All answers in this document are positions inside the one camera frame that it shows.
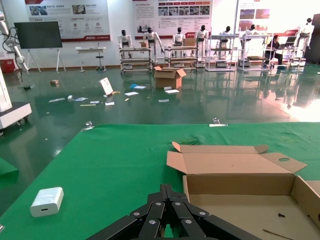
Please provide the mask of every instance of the seated person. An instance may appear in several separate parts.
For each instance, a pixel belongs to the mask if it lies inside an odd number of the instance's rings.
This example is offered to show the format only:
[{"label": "seated person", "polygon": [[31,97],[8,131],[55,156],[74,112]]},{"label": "seated person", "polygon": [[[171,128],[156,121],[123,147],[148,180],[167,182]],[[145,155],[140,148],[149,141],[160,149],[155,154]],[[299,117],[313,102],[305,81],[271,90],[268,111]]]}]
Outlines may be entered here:
[{"label": "seated person", "polygon": [[[273,51],[265,51],[265,57],[270,60],[275,57],[276,59],[278,59],[278,65],[282,65],[283,55],[276,53],[276,50],[280,47],[279,36],[274,35],[273,40],[266,46],[267,49],[271,49],[271,43]],[[264,67],[267,67],[267,64],[269,64],[269,60],[266,60],[264,62]]]}]

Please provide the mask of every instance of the glossy floor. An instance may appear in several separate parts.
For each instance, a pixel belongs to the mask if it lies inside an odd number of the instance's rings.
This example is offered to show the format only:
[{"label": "glossy floor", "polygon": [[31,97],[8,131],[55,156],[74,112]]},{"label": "glossy floor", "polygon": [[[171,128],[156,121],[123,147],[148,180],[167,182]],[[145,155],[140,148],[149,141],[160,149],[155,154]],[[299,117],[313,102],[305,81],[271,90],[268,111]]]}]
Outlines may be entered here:
[{"label": "glossy floor", "polygon": [[[221,123],[261,122],[319,122],[320,67],[309,65],[303,72],[278,71],[271,75],[252,71],[247,73],[213,73],[199,70],[187,72],[179,93],[168,95],[154,88],[148,73],[126,73],[119,69],[98,73],[69,70],[31,72],[23,75],[23,83],[6,76],[12,101],[31,103],[29,123],[13,125],[0,137],[0,157],[16,166],[18,183],[0,189],[2,214],[24,189],[37,177],[66,144],[92,121],[100,124],[211,124],[213,118]],[[98,81],[108,77],[116,94],[103,97]],[[51,80],[59,80],[52,87]],[[146,86],[130,89],[131,84]],[[23,86],[34,85],[30,91]],[[139,92],[129,97],[123,93]],[[50,100],[88,98],[83,102]],[[100,101],[96,106],[81,106]],[[105,102],[115,105],[105,106]]]}]

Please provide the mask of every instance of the box hole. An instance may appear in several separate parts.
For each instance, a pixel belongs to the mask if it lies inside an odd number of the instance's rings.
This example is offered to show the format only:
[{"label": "box hole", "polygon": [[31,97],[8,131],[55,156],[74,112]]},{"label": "box hole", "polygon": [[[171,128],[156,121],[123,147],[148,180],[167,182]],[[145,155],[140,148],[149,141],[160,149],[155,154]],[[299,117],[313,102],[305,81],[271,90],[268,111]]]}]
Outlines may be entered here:
[{"label": "box hole", "polygon": [[287,158],[287,157],[279,158],[279,161],[286,162],[286,161],[289,161],[289,158]]}]

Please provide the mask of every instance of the flat screen tv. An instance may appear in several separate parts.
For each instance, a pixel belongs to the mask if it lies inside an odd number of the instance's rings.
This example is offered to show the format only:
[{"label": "flat screen tv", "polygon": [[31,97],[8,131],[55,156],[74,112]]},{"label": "flat screen tv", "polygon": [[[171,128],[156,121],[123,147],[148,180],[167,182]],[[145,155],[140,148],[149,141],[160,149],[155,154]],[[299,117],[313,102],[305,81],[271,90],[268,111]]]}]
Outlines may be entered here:
[{"label": "flat screen tv", "polygon": [[57,21],[15,22],[14,26],[22,49],[62,48]]}]

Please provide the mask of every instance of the white table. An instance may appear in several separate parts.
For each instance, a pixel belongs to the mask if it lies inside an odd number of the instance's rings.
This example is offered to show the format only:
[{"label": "white table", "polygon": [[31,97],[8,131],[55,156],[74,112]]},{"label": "white table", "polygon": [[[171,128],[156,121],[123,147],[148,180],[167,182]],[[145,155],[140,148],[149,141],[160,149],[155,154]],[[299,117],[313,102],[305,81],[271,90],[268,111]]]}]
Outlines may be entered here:
[{"label": "white table", "polygon": [[83,73],[85,71],[82,66],[81,54],[92,54],[92,53],[101,53],[102,54],[102,56],[103,56],[103,58],[102,58],[103,72],[107,71],[106,64],[105,64],[105,50],[106,49],[107,49],[106,47],[91,47],[91,48],[76,47],[75,50],[78,52],[79,60],[80,60],[80,67],[81,67],[80,73]]}]

